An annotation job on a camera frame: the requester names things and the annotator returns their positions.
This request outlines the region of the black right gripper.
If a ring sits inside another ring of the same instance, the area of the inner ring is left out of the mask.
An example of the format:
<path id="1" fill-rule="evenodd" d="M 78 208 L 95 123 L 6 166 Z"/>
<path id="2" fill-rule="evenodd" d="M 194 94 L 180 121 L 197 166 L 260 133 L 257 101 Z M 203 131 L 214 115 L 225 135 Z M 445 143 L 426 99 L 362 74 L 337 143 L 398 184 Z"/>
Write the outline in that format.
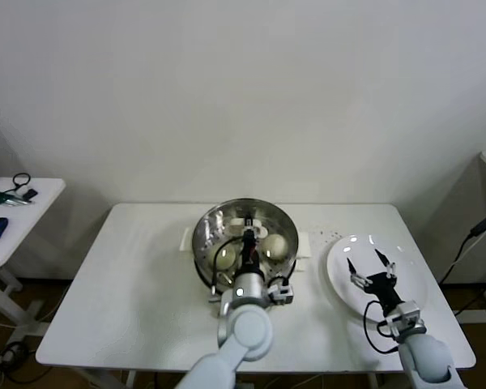
<path id="1" fill-rule="evenodd" d="M 351 282 L 358 288 L 365 288 L 367 294 L 376 296 L 382 307 L 383 316 L 386 317 L 399 304 L 404 303 L 404 300 L 400 298 L 395 290 L 397 284 L 396 264 L 391 262 L 380 250 L 375 249 L 374 251 L 384 265 L 384 272 L 366 278 L 356 271 L 350 259 L 347 259 L 347 265 Z"/>

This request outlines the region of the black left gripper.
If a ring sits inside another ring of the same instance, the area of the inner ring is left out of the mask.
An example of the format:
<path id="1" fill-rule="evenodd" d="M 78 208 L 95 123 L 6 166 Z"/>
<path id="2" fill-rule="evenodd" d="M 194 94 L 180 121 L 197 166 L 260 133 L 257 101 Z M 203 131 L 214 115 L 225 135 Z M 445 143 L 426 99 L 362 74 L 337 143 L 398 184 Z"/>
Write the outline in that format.
<path id="1" fill-rule="evenodd" d="M 241 265 L 236 271 L 236 277 L 247 273 L 254 273 L 264 279 L 264 273 L 260 269 L 260 257 L 256 251 L 257 240 L 254 235 L 256 231 L 256 225 L 254 219 L 245 218 L 243 227 L 242 243 L 243 248 L 241 251 Z"/>

